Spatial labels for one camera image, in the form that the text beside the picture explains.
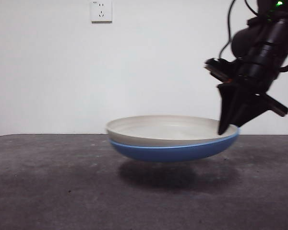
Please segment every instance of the blue bowl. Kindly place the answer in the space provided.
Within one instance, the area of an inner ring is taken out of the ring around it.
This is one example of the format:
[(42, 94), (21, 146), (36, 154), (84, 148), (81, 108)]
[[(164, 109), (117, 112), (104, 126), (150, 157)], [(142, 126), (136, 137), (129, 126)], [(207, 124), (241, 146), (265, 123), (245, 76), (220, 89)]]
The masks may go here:
[(171, 146), (143, 147), (117, 143), (110, 139), (112, 146), (122, 155), (139, 160), (152, 162), (191, 161), (216, 155), (231, 146), (239, 135), (239, 129), (233, 135), (207, 143)]

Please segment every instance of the robotic arm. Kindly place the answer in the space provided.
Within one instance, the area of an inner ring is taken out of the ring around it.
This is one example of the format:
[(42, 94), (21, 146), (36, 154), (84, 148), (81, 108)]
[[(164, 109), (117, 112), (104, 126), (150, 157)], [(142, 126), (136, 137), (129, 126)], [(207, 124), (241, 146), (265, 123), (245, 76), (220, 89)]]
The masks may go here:
[(220, 135), (230, 124), (240, 127), (267, 110), (288, 114), (287, 107), (266, 94), (279, 74), (288, 71), (288, 66), (282, 67), (288, 56), (288, 0), (257, 0), (257, 4), (256, 17), (232, 39), (236, 59), (206, 61), (205, 68), (222, 82)]

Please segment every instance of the gray concrete floor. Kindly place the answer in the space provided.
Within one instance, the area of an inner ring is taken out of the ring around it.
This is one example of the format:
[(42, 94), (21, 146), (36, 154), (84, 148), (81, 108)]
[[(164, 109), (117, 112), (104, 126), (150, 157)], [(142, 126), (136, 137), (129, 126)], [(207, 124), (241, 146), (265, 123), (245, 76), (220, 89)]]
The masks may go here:
[(127, 159), (107, 138), (0, 137), (0, 230), (288, 230), (288, 136), (179, 163)]

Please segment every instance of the white wall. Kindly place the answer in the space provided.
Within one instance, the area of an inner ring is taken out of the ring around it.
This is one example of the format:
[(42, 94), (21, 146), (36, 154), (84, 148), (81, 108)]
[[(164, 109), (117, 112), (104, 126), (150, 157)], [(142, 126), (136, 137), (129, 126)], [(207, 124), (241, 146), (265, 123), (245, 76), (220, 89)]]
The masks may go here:
[[(230, 2), (113, 0), (113, 23), (91, 24), (88, 0), (0, 0), (0, 135), (104, 133), (133, 115), (218, 119), (219, 82), (203, 66), (227, 39)], [(250, 17), (237, 1), (233, 30)], [(288, 106), (288, 73), (270, 95)], [(267, 112), (242, 133), (288, 134), (288, 116)]]

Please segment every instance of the wall socket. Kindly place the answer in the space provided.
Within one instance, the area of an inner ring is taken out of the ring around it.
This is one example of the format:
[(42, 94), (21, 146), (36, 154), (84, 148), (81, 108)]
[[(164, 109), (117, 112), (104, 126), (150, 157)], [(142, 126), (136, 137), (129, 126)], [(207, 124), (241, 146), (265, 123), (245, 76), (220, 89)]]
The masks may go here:
[(112, 0), (97, 0), (90, 2), (92, 23), (112, 22)]

